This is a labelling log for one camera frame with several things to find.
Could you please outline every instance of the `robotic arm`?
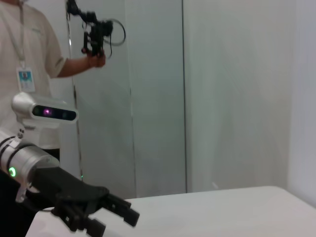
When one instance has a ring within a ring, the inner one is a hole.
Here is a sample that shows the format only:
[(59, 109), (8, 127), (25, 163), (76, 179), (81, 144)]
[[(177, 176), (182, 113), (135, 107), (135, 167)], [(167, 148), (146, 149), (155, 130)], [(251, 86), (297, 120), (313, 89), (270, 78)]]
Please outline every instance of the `robotic arm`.
[(21, 129), (16, 136), (0, 129), (0, 170), (20, 183), (17, 202), (28, 201), (27, 189), (36, 190), (55, 205), (52, 214), (71, 231), (87, 230), (91, 237), (102, 237), (104, 234), (105, 225), (89, 218), (101, 208), (136, 226), (139, 214), (131, 209), (130, 203), (110, 194), (104, 187), (94, 187), (78, 180), (61, 169), (56, 158), (22, 139), (25, 129), (34, 129), (34, 121), (46, 127), (76, 122), (76, 110), (65, 102), (24, 92), (13, 98), (12, 108)]

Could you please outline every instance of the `purple light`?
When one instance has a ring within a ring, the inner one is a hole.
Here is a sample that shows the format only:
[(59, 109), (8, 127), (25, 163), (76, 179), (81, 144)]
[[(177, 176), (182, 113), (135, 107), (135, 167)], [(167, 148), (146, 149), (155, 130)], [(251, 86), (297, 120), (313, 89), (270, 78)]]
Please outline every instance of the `purple light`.
[(52, 116), (52, 110), (44, 109), (44, 116)]

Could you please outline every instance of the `white table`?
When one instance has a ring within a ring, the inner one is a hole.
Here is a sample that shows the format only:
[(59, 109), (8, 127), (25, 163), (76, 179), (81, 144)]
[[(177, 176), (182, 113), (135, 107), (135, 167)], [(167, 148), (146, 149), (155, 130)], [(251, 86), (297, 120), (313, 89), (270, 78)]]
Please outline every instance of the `white table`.
[[(141, 213), (135, 229), (100, 210), (106, 237), (315, 237), (316, 210), (274, 187), (130, 200)], [(27, 237), (85, 237), (50, 213), (39, 213)]]

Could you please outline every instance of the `person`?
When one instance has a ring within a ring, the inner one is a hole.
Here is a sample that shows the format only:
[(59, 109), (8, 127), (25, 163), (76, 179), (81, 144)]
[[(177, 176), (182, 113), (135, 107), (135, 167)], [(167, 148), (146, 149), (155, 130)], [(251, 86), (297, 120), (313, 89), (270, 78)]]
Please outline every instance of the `person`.
[[(48, 76), (71, 77), (106, 63), (105, 56), (90, 54), (80, 59), (64, 59), (46, 17), (23, 2), (0, 0), (0, 126), (14, 134), (18, 129), (11, 109), (15, 94), (25, 91), (51, 97)], [(25, 138), (59, 159), (57, 130), (27, 131)], [(19, 185), (0, 171), (1, 236), (25, 236), (34, 218), (33, 212), (15, 203), (18, 188)]]

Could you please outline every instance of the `lanyard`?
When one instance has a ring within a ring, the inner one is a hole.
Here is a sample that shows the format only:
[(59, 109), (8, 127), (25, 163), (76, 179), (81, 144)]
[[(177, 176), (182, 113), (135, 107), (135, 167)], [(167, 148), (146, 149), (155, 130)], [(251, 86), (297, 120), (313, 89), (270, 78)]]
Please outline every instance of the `lanyard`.
[(23, 12), (23, 6), (22, 4), (19, 4), (19, 7), (20, 7), (20, 23), (21, 23), (21, 29), (20, 29), (20, 40), (21, 40), (21, 48), (19, 48), (18, 46), (18, 43), (16, 42), (14, 36), (13, 36), (13, 33), (12, 33), (12, 30), (10, 29), (10, 26), (7, 22), (7, 20), (5, 19), (5, 16), (4, 16), (4, 13), (1, 9), (1, 6), (0, 6), (0, 17), (2, 18), (4, 24), (5, 24), (5, 27), (6, 27), (6, 30), (8, 31), (9, 33), (9, 36), (10, 36), (10, 39), (11, 39), (11, 42), (14, 46), (14, 49), (15, 49), (15, 52), (16, 54), (18, 55), (19, 57), (19, 60), (20, 60), (20, 64), (22, 66), (22, 68), (25, 68), (25, 55), (24, 55), (24, 12)]

